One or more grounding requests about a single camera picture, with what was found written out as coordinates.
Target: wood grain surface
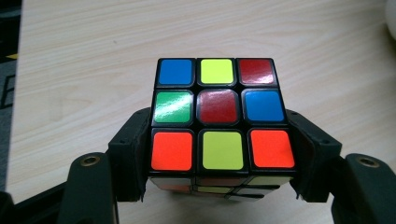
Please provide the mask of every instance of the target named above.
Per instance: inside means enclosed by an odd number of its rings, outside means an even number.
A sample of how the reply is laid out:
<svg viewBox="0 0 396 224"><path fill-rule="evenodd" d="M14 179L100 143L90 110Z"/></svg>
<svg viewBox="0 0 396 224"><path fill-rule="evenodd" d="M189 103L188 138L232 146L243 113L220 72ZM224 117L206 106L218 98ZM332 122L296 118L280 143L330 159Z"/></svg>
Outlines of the wood grain surface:
<svg viewBox="0 0 396 224"><path fill-rule="evenodd" d="M271 57L285 106L396 170L396 43L385 1L24 1L7 191L16 202L67 178L150 106L161 57ZM289 185L256 203L148 183L121 223L332 223Z"/></svg>

